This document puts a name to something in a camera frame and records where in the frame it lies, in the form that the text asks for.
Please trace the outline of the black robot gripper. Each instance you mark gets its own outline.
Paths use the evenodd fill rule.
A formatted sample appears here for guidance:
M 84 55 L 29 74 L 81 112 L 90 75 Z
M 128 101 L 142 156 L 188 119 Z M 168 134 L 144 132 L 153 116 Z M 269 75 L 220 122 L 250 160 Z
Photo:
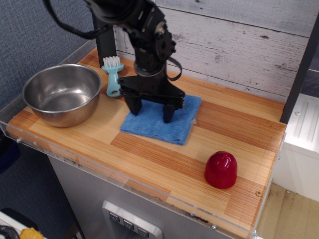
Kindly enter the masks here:
M 163 121 L 170 123 L 175 110 L 184 106 L 185 93 L 173 85 L 164 72 L 153 75 L 119 77 L 121 95 L 130 112 L 137 116 L 142 108 L 142 100 L 159 103 L 163 106 Z

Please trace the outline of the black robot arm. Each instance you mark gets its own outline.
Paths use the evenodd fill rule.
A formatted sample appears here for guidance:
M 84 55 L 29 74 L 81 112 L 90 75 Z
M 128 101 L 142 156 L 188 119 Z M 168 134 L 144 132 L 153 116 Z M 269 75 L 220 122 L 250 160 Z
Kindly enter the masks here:
M 135 50 L 136 75 L 118 79 L 131 113 L 138 115 L 142 100 L 147 100 L 162 104 L 163 121 L 171 122 L 184 105 L 185 93 L 172 84 L 180 75 L 167 75 L 167 61 L 179 68 L 181 64 L 172 58 L 176 42 L 163 12 L 151 0 L 90 0 L 88 6 L 108 26 L 122 28 Z

